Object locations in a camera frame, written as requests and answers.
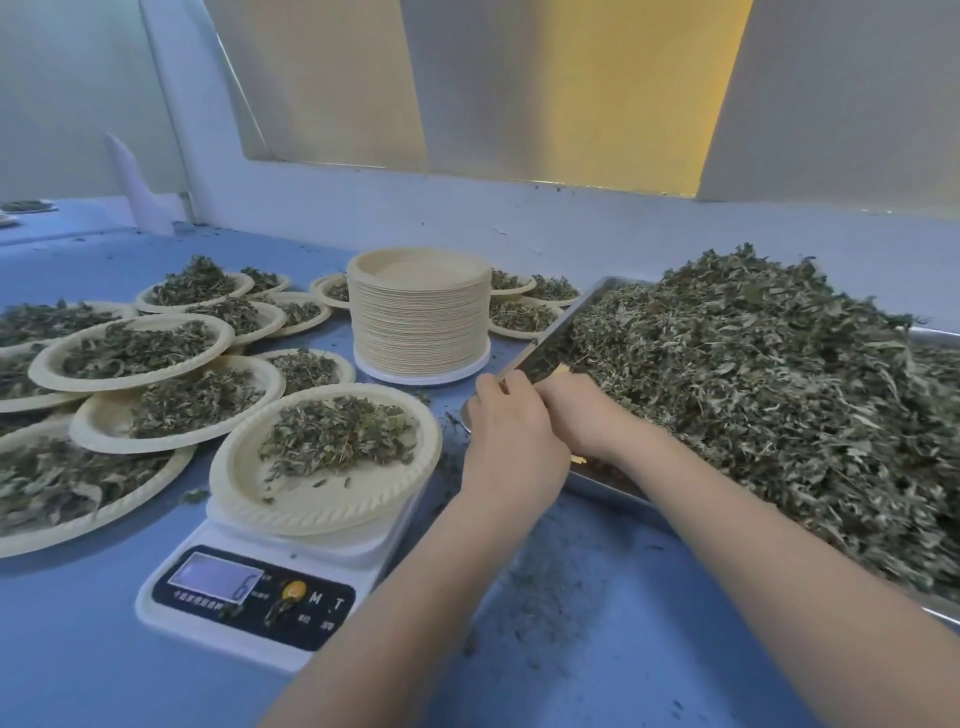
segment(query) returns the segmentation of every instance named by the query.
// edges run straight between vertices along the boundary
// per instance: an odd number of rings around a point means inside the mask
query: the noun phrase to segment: stack of paper plates
[[[389,248],[347,267],[357,367],[398,384],[441,384],[490,359],[491,266],[437,248]]]

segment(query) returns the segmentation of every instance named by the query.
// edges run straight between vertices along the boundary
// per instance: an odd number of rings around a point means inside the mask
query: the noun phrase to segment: forearm
[[[631,419],[610,459],[656,503],[818,716],[840,728],[948,726],[960,640],[907,597]]]
[[[532,523],[460,495],[307,664],[261,726],[403,723]]]

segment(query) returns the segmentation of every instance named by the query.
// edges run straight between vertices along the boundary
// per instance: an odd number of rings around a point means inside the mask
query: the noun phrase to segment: white wall
[[[186,189],[136,0],[0,3],[0,200],[116,194],[103,132]]]
[[[960,216],[960,2],[755,0],[709,200]]]
[[[657,278],[705,248],[817,255],[840,288],[960,331],[960,225],[815,206],[703,204],[244,158],[200,0],[143,0],[202,219],[353,250],[436,245],[587,285]]]

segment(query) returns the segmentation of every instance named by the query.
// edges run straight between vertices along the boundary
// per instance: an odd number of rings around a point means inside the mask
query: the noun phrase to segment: yellow button
[[[306,596],[306,584],[302,581],[291,581],[284,587],[282,596],[286,601],[300,601]]]

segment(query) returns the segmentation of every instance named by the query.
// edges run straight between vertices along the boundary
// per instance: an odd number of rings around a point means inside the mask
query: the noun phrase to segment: digital kitchen scale
[[[206,520],[140,587],[136,615],[172,637],[296,672],[380,581],[419,499],[293,538],[233,523],[211,498]]]

